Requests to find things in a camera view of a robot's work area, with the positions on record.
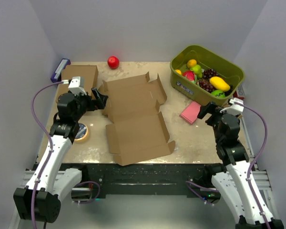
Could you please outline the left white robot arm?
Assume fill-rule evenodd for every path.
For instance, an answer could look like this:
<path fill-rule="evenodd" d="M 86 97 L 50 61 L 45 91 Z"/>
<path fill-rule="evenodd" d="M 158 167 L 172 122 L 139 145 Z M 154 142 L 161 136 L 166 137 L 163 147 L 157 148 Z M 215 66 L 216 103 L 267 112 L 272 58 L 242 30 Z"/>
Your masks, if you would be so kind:
<path fill-rule="evenodd" d="M 58 111 L 46 133 L 48 145 L 44 155 L 27 184 L 13 194 L 20 218 L 31 220 L 33 228 L 37 228 L 37 222 L 55 222 L 71 190 L 89 183 L 89 175 L 78 168 L 67 169 L 60 178 L 57 174 L 80 129 L 79 120 L 86 112 L 103 110 L 107 99 L 96 88 L 88 95 L 81 87 L 59 96 Z"/>

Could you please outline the red white carton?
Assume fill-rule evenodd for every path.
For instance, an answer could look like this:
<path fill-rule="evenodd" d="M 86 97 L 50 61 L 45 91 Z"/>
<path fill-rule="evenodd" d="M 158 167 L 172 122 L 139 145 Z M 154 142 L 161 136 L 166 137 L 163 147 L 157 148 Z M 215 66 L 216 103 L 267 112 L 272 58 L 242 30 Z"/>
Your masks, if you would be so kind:
<path fill-rule="evenodd" d="M 241 84 L 238 86 L 238 88 L 233 93 L 233 98 L 238 98 L 240 100 L 244 100 L 245 92 L 244 92 L 243 87 L 242 87 Z"/>

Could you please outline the brown cardboard box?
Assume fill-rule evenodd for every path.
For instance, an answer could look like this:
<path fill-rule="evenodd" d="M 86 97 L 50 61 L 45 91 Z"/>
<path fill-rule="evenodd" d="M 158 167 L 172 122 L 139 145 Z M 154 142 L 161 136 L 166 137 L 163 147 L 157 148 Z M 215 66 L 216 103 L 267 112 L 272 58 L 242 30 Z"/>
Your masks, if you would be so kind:
<path fill-rule="evenodd" d="M 62 80 L 70 80 L 75 76 L 84 78 L 84 89 L 91 95 L 91 89 L 97 86 L 98 69 L 95 65 L 67 65 L 61 73 Z"/>
<path fill-rule="evenodd" d="M 149 73 L 104 81 L 100 87 L 108 96 L 103 115 L 109 152 L 121 165 L 143 162 L 170 155 L 175 141 L 170 140 L 160 106 L 167 100 L 160 78 Z"/>

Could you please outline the green lime fruit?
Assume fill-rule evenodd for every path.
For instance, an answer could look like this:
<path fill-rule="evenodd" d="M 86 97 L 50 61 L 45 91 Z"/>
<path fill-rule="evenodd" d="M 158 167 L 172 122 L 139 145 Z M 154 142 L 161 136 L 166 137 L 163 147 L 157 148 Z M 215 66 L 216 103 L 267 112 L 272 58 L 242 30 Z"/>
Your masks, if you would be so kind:
<path fill-rule="evenodd" d="M 211 95 L 216 97 L 216 98 L 225 98 L 225 92 L 221 91 L 221 90 L 214 90 L 211 92 Z"/>

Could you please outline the yellow mango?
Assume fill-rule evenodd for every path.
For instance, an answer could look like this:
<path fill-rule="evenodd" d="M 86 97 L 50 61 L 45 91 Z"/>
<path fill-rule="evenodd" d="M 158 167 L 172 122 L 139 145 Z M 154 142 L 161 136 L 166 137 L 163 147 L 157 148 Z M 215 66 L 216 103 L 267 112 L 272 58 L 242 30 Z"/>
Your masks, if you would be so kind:
<path fill-rule="evenodd" d="M 222 92 L 227 92 L 231 89 L 231 86 L 228 85 L 222 78 L 218 76 L 211 77 L 209 79 L 209 82 L 214 88 Z"/>

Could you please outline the orange fruit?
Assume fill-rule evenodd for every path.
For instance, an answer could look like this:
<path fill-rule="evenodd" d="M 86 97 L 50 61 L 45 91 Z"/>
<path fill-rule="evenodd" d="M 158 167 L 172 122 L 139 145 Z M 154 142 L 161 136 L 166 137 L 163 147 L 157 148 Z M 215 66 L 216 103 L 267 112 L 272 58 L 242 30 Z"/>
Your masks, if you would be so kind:
<path fill-rule="evenodd" d="M 187 68 L 188 69 L 191 69 L 192 67 L 196 66 L 197 65 L 197 61 L 195 59 L 190 59 L 188 62 L 187 62 Z"/>

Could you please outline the purple white carton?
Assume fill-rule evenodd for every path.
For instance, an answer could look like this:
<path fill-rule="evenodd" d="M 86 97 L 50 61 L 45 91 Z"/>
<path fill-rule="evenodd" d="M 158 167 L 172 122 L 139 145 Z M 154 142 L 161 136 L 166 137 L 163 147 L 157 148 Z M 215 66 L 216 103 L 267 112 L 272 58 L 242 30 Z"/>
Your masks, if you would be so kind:
<path fill-rule="evenodd" d="M 70 65 L 71 61 L 66 58 L 62 58 L 58 66 L 56 67 L 54 73 L 51 76 L 51 82 L 56 83 L 61 81 L 61 73 L 67 65 Z"/>

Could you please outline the olive green plastic tub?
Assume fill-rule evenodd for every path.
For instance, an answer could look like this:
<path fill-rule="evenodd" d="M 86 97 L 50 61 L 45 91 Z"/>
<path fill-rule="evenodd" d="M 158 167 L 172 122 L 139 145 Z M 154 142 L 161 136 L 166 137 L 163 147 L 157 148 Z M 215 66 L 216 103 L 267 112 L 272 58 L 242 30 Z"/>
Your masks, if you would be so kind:
<path fill-rule="evenodd" d="M 216 98 L 175 71 L 176 69 L 182 72 L 188 71 L 187 62 L 191 59 L 196 60 L 204 70 L 208 68 L 216 70 L 219 76 L 232 86 L 231 93 L 224 98 Z M 239 66 L 200 45 L 186 47 L 171 60 L 170 68 L 171 86 L 200 105 L 207 105 L 210 101 L 220 106 L 224 105 L 245 79 L 245 73 Z"/>

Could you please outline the dark purple grape bunch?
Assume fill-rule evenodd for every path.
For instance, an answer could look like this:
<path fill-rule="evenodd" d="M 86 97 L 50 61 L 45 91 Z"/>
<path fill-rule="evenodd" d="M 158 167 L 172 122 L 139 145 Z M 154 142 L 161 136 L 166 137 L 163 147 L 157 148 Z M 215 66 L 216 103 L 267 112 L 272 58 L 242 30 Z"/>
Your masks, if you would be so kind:
<path fill-rule="evenodd" d="M 203 72 L 203 78 L 206 80 L 209 80 L 210 78 L 214 76 L 219 76 L 216 70 L 214 69 L 205 69 Z"/>

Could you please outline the pink notepad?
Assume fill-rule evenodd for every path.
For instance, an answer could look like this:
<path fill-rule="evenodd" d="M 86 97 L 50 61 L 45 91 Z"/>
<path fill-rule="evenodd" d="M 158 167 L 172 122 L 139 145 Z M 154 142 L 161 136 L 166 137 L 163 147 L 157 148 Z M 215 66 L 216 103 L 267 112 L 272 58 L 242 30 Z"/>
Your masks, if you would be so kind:
<path fill-rule="evenodd" d="M 200 112 L 201 105 L 196 102 L 191 102 L 180 114 L 180 117 L 187 123 L 192 125 Z"/>

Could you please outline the pink dragon fruit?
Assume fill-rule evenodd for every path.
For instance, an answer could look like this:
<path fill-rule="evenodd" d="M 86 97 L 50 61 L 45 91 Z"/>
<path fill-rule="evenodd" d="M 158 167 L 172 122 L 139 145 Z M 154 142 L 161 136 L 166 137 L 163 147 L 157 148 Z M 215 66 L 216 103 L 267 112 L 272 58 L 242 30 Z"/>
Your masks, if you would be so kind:
<path fill-rule="evenodd" d="M 192 71 L 185 71 L 182 73 L 182 76 L 196 85 L 199 84 L 197 75 Z"/>

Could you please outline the red apple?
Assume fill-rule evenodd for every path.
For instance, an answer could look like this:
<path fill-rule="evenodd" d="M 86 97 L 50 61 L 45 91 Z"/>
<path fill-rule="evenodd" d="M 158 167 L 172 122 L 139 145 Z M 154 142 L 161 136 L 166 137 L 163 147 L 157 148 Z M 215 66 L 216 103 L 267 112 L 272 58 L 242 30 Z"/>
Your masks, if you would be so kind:
<path fill-rule="evenodd" d="M 120 61 L 115 56 L 110 56 L 107 60 L 107 64 L 110 67 L 110 69 L 117 69 L 120 65 Z"/>

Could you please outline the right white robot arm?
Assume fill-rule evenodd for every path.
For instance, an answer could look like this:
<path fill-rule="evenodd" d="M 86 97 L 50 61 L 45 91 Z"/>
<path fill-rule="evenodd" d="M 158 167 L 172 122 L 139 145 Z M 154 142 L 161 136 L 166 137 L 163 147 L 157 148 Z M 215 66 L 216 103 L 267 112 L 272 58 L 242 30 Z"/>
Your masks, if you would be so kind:
<path fill-rule="evenodd" d="M 220 164 L 205 166 L 203 183 L 215 187 L 226 202 L 235 219 L 237 229 L 282 229 L 283 222 L 276 219 L 265 204 L 252 175 L 253 164 L 245 147 L 239 141 L 240 119 L 243 107 L 231 103 L 223 108 L 209 102 L 200 108 L 199 119 L 211 116 L 206 124 L 214 131 L 216 152 Z"/>

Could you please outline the red grape bunch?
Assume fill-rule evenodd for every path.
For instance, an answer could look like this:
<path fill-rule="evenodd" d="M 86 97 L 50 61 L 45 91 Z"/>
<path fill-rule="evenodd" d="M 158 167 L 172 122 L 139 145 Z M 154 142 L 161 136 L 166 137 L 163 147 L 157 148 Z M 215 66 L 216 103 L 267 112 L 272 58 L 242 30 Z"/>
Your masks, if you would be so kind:
<path fill-rule="evenodd" d="M 214 90 L 216 90 L 212 84 L 206 80 L 206 79 L 199 79 L 199 86 L 204 89 L 205 91 L 207 91 L 208 93 L 212 93 Z"/>

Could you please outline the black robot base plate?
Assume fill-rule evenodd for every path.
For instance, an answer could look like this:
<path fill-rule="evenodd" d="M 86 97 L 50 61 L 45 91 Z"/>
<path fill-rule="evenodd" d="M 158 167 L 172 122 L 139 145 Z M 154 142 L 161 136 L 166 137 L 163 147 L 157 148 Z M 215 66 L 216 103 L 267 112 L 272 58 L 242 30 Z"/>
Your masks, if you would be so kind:
<path fill-rule="evenodd" d="M 194 197 L 194 191 L 203 197 L 211 192 L 211 177 L 227 169 L 216 164 L 118 164 L 63 163 L 59 171 L 75 168 L 81 171 L 81 181 L 94 181 L 92 194 L 100 198 L 107 195 L 157 195 Z"/>

